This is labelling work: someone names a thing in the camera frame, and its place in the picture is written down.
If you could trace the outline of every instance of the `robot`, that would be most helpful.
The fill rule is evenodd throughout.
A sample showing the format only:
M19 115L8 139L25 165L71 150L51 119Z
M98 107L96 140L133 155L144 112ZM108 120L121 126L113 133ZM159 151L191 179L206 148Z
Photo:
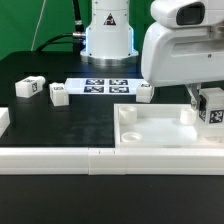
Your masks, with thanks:
M136 62L138 52L128 20L129 0L92 0L92 22L86 29L81 60L102 66Z
M152 87L186 85L199 110L201 84L224 80L224 1L155 0L151 14L156 22L144 40L143 77Z

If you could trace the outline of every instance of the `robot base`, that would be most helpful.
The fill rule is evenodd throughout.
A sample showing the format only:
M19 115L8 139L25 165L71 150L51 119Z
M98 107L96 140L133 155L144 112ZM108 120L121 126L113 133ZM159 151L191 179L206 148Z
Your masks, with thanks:
M134 51L127 58L107 59L107 58L94 58L93 56L87 55L84 49L81 52L81 61L99 66L124 66L127 64L136 63L138 61L138 52Z

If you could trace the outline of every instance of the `table surface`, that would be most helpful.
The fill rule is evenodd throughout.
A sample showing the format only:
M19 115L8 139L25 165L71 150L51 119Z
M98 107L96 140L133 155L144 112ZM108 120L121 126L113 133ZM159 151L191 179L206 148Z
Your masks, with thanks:
M47 84L30 99L14 84L43 75ZM135 96L70 96L56 108L48 84L66 78L142 78L139 65L102 68L65 52L17 52L0 62L0 106L11 124L0 147L114 147L113 105ZM183 86L159 88L154 103L189 103ZM1 223L223 224L223 176L0 176Z

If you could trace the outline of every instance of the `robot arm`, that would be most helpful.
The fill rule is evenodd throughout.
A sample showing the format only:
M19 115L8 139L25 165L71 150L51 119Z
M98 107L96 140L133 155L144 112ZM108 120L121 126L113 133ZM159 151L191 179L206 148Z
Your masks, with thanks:
M155 0L151 14L142 75L153 87L186 85L198 109L200 84L224 80L224 1Z

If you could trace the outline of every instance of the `green backdrop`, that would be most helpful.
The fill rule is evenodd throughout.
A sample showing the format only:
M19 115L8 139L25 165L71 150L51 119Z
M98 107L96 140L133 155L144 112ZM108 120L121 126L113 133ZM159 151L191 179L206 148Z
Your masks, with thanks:
M135 48L141 52L145 32L153 22L153 0L130 0L130 25L135 30ZM0 59L15 51L29 51L44 0L0 0ZM79 0L85 27L91 22L91 0ZM72 0L46 0L35 47L48 39L74 31ZM71 46L49 46L47 50L71 50Z

